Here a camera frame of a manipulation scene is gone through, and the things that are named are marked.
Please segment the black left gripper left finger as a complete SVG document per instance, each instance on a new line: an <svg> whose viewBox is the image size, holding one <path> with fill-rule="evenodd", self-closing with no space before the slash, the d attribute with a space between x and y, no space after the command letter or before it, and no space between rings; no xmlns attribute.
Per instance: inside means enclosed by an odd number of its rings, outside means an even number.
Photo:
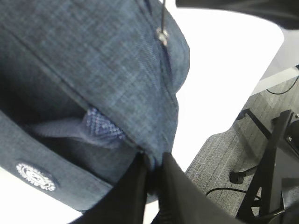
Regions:
<svg viewBox="0 0 299 224"><path fill-rule="evenodd" d="M109 193L73 224L142 224L147 199L145 155L137 154Z"/></svg>

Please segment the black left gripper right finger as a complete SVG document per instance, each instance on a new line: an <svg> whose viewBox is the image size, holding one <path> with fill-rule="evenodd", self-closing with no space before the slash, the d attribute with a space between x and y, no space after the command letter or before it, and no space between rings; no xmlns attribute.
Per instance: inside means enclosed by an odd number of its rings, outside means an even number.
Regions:
<svg viewBox="0 0 299 224"><path fill-rule="evenodd" d="M158 170L158 196L160 224L241 223L200 192L170 153Z"/></svg>

